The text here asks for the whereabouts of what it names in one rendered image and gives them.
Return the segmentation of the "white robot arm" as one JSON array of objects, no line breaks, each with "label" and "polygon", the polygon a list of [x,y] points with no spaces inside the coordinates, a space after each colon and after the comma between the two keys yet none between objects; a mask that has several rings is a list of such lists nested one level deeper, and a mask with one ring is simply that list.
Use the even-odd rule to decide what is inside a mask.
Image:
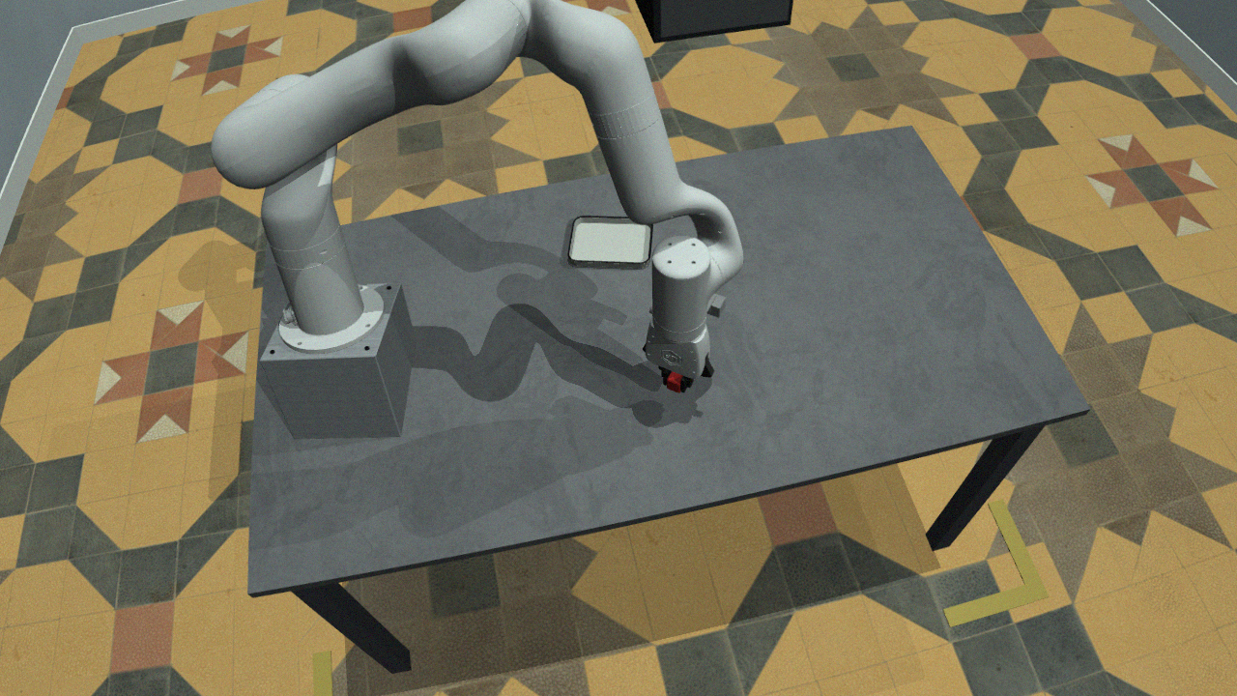
[{"label": "white robot arm", "polygon": [[336,143],[409,108],[460,103],[516,57],[537,59],[581,93],[625,215],[641,225],[691,218],[698,239],[672,235],[652,253],[656,333],[687,342],[705,329],[706,312],[720,316],[726,297],[715,292],[743,265],[736,223],[717,197],[677,176],[631,30],[562,0],[465,0],[414,35],[367,45],[308,78],[280,75],[216,125],[212,159],[221,178],[266,187],[261,218],[289,297],[280,323],[288,347],[343,351],[383,321],[383,297],[357,283],[336,219]]}]

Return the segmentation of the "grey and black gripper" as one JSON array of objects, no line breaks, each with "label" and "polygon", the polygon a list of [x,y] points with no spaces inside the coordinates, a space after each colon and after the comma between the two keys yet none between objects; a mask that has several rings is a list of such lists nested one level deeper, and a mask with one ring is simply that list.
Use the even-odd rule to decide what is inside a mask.
[{"label": "grey and black gripper", "polygon": [[649,320],[647,342],[644,352],[651,363],[659,365],[663,376],[663,384],[667,384],[669,373],[683,375],[680,382],[682,392],[691,388],[694,380],[700,376],[713,376],[714,368],[708,362],[710,342],[708,342],[708,326],[700,335],[687,340],[687,342],[673,342],[672,340],[656,333],[653,321]]}]

